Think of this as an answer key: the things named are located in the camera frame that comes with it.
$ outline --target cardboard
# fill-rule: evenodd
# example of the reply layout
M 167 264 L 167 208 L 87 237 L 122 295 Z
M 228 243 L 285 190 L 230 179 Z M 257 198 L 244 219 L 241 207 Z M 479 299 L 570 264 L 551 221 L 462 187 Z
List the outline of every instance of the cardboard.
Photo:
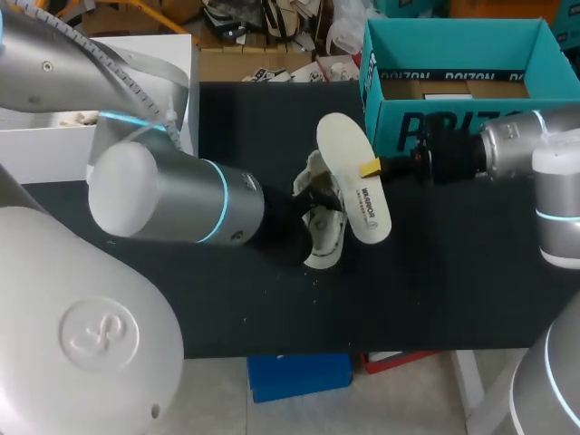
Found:
M 143 0 L 143 3 L 161 12 L 160 0 Z M 132 5 L 97 5 L 94 10 L 82 14 L 82 29 L 89 36 L 146 34 L 158 32 L 160 23 Z
M 366 132 L 382 157 L 408 152 L 428 113 L 444 111 L 475 133 L 514 111 L 580 102 L 580 82 L 540 20 L 370 20 L 359 84 Z M 437 92 L 472 98 L 424 98 Z
M 446 3 L 446 0 L 377 0 L 376 6 L 389 18 L 414 18 Z
M 580 0 L 561 0 L 552 31 L 562 50 L 580 46 Z
M 258 68 L 290 73 L 312 61 L 309 53 L 215 53 L 202 50 L 199 54 L 201 82 L 241 82 Z
M 310 53 L 288 50 L 285 43 L 268 43 L 263 34 L 246 34 L 244 45 L 220 40 L 205 24 L 201 26 L 198 48 L 202 82 L 242 82 L 259 68 L 292 73 L 312 61 Z
M 162 0 L 161 10 L 175 24 L 184 24 L 195 18 L 203 7 L 201 0 Z
M 468 95 L 470 99 L 529 98 L 522 82 L 424 82 L 381 80 L 385 100 L 428 100 L 429 95 Z
M 543 18 L 552 24 L 559 5 L 560 0 L 449 0 L 449 18 Z

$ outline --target black tabletop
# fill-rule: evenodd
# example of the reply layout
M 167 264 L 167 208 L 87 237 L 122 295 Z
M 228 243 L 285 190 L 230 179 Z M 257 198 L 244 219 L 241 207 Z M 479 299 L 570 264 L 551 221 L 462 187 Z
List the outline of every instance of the black tabletop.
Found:
M 290 190 L 339 111 L 362 123 L 354 83 L 202 84 L 200 155 Z M 537 247 L 530 179 L 386 189 L 392 232 L 365 246 L 347 229 L 331 270 L 284 268 L 244 248 L 105 235 L 84 182 L 27 186 L 79 236 L 146 276 L 179 319 L 188 358 L 258 353 L 527 347 L 580 286 Z

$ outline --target blue box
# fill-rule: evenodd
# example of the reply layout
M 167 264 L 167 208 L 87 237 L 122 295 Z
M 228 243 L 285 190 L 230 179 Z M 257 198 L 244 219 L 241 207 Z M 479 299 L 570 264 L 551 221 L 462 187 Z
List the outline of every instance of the blue box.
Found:
M 514 82 L 529 98 L 388 100 L 382 79 Z M 456 128 L 477 132 L 486 119 L 580 102 L 580 82 L 540 20 L 370 20 L 359 84 L 367 136 L 383 157 L 414 146 L 428 113 L 445 111 Z
M 562 50 L 580 46 L 580 0 L 562 0 L 552 31 Z
M 416 18 L 438 6 L 444 6 L 445 0 L 376 0 L 376 7 L 389 18 Z
M 346 353 L 250 356 L 247 373 L 255 403 L 347 387 L 353 367 Z

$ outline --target shoe insole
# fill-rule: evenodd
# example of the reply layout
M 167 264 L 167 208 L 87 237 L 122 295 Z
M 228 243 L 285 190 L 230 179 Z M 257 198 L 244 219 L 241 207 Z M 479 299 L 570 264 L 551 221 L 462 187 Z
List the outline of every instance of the shoe insole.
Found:
M 379 177 L 362 179 L 359 167 L 374 159 L 364 131 L 342 113 L 318 122 L 318 149 L 343 193 L 344 211 L 353 233 L 363 243 L 383 241 L 391 233 L 391 213 Z

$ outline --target teal cardboard box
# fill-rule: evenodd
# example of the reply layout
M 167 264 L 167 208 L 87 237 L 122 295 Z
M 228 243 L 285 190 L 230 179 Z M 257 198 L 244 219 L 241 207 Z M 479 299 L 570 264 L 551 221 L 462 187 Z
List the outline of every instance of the teal cardboard box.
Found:
M 394 86 L 514 82 L 529 98 L 385 99 L 385 79 Z M 359 84 L 366 133 L 383 157 L 409 151 L 428 113 L 444 111 L 456 128 L 477 132 L 511 112 L 580 102 L 580 82 L 540 20 L 369 20 Z
M 416 18 L 423 12 L 445 4 L 445 0 L 376 0 L 377 9 L 389 18 Z
M 580 0 L 562 0 L 552 24 L 562 50 L 580 46 Z

